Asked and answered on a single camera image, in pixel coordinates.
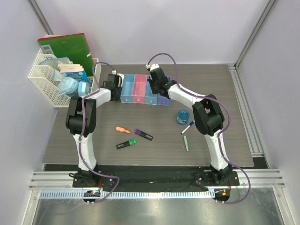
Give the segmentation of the teal plastic bin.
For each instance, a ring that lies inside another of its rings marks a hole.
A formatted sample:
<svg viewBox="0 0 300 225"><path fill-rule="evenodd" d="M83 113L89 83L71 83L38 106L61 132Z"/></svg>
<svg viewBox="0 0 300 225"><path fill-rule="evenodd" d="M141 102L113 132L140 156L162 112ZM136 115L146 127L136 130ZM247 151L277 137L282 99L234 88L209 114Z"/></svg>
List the teal plastic bin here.
<svg viewBox="0 0 300 225"><path fill-rule="evenodd" d="M145 104L146 105L157 105L158 94L153 94L150 86L150 82L147 80L146 93L145 93Z"/></svg>

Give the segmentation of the light blue plastic bin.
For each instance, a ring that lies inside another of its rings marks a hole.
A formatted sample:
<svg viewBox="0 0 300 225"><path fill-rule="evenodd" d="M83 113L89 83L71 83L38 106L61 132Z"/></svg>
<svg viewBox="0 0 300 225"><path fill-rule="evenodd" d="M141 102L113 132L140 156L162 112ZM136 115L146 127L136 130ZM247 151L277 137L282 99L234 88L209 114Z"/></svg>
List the light blue plastic bin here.
<svg viewBox="0 0 300 225"><path fill-rule="evenodd" d="M125 75L123 79L123 86L120 96L121 103L133 103L133 88L135 83L135 75Z"/></svg>

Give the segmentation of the pink plastic bin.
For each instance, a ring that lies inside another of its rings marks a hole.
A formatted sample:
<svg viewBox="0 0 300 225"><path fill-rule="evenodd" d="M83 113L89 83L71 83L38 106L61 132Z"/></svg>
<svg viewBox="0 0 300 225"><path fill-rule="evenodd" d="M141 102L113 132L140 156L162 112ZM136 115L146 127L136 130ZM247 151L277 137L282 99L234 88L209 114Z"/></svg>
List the pink plastic bin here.
<svg viewBox="0 0 300 225"><path fill-rule="evenodd" d="M147 76L146 75L135 75L135 83L133 88L133 103L144 104L145 94L147 86Z"/></svg>

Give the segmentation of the blue round jar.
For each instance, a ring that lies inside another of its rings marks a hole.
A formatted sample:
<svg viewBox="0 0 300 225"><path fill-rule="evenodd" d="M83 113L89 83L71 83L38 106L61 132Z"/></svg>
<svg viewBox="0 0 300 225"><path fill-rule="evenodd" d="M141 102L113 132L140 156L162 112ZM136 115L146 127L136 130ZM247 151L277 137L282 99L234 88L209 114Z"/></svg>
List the blue round jar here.
<svg viewBox="0 0 300 225"><path fill-rule="evenodd" d="M177 122L180 125L185 125L187 124L188 120L190 117L190 113L187 110L179 110L177 113Z"/></svg>

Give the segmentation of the orange highlighter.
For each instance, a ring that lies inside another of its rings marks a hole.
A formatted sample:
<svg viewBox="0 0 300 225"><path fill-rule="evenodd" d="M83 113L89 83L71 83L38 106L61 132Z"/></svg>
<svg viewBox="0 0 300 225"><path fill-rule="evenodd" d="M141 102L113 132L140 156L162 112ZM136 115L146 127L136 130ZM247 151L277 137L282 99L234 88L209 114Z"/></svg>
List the orange highlighter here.
<svg viewBox="0 0 300 225"><path fill-rule="evenodd" d="M125 133L125 134L130 134L131 133L130 130L125 129L123 127L119 127L119 126L116 127L116 131L121 132L121 133Z"/></svg>

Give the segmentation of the blue cap whiteboard marker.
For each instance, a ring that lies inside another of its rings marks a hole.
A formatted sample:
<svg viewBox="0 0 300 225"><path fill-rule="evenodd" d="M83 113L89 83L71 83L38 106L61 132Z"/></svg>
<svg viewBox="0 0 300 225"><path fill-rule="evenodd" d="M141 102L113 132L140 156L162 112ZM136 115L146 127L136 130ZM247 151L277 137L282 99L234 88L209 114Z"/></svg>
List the blue cap whiteboard marker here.
<svg viewBox="0 0 300 225"><path fill-rule="evenodd" d="M195 121L191 121L190 124L181 132L181 134L184 134L191 126L193 126Z"/></svg>

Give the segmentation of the light green pen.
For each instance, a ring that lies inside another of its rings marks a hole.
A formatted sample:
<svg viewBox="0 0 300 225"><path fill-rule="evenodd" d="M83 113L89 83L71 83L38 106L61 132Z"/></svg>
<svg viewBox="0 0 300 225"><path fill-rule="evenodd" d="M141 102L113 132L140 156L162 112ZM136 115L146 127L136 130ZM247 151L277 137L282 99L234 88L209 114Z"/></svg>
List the light green pen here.
<svg viewBox="0 0 300 225"><path fill-rule="evenodd" d="M188 139L187 139L186 136L183 136L183 139L184 139L184 144L185 144L185 147L186 147L186 152L189 152Z"/></svg>

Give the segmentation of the purple plastic bin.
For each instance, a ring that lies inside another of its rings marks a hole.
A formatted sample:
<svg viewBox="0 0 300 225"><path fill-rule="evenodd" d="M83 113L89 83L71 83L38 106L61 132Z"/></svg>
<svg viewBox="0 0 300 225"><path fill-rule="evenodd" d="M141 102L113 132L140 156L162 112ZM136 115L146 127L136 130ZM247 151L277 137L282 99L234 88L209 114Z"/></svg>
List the purple plastic bin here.
<svg viewBox="0 0 300 225"><path fill-rule="evenodd" d="M170 105L170 99L158 94L158 96L157 96L157 105L169 106Z"/></svg>

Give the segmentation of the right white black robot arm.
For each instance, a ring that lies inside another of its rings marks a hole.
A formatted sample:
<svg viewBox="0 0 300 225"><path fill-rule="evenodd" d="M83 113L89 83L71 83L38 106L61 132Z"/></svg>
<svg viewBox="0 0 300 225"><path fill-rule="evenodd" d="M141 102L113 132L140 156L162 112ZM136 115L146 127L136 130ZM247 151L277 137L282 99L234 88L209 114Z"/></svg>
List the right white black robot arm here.
<svg viewBox="0 0 300 225"><path fill-rule="evenodd" d="M229 180L233 171L225 151L223 141L224 115L220 102L214 95L200 95L192 92L175 80L168 80L158 64L146 66L152 93L160 94L170 100L182 103L192 109L195 126L204 135L210 153L212 181L223 185Z"/></svg>

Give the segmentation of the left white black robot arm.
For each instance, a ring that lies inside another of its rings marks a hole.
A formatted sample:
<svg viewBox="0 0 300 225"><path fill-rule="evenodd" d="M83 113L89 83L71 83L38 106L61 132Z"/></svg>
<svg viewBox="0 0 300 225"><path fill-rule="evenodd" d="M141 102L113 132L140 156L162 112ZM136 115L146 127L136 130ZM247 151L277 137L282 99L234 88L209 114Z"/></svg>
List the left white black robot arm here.
<svg viewBox="0 0 300 225"><path fill-rule="evenodd" d="M123 74L109 74L95 91L83 97L71 97L65 124L75 140L79 157L77 172L69 174L75 188L95 187L102 177L112 178L97 171L92 137L97 124L97 108L109 101L120 100L123 81Z"/></svg>

